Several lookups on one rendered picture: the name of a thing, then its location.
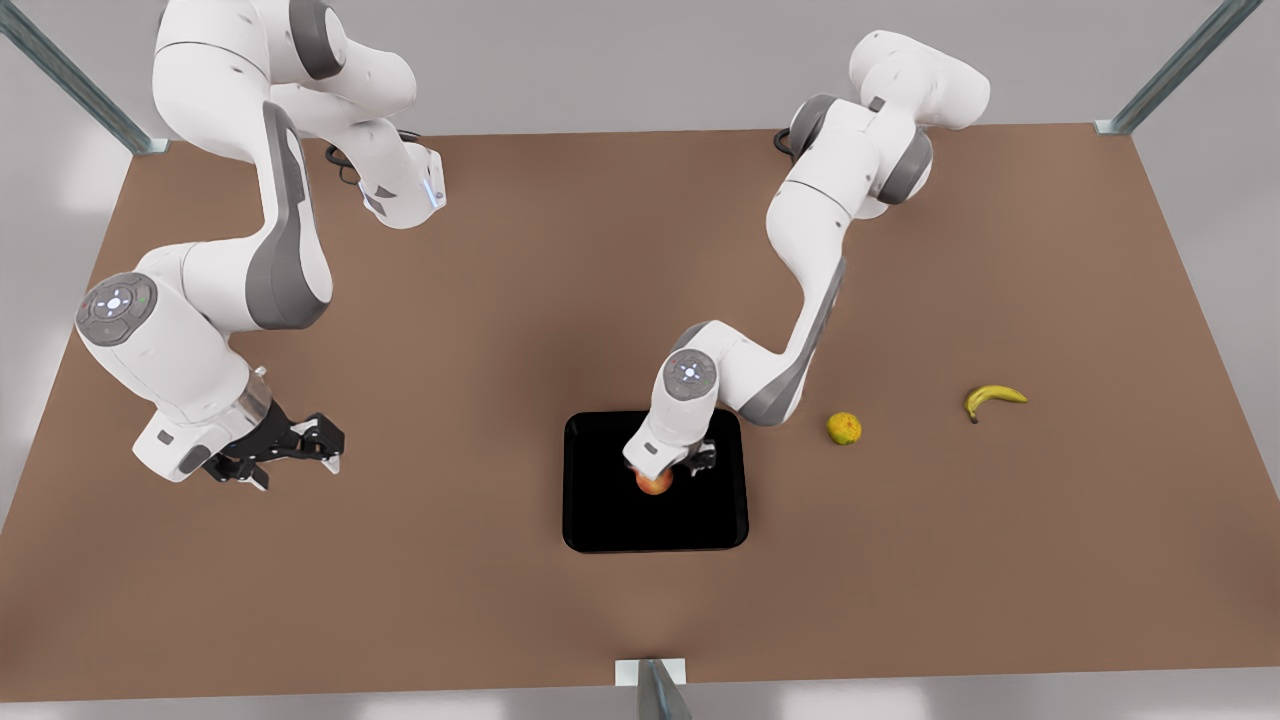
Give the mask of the black square tray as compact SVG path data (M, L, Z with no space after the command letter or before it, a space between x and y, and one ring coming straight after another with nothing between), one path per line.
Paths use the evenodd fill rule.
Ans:
M713 468L677 466L673 484L646 495L622 450L643 411L577 413L564 425L562 537L580 553L731 550L749 534L748 488L739 418L710 419Z

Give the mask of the yellow banana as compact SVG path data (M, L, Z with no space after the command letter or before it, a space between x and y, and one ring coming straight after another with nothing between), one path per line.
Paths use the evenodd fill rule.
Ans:
M970 389L963 402L963 407L969 418L969 421L972 424L978 424L979 407L983 404L993 400L1010 404L1029 402L1028 397L1023 392L1014 389L1012 387L997 386L997 384L979 386L975 387L974 389Z

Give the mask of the silver frame post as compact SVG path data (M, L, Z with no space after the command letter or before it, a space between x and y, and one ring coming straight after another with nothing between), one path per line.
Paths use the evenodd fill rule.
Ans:
M694 720L681 692L687 684L685 659L616 660L614 684L635 688L635 720Z
M1213 12L1111 118L1096 120L1098 136L1133 135L1266 0L1221 0Z
M169 140L142 131L13 0L0 0L0 35L133 155L169 149Z

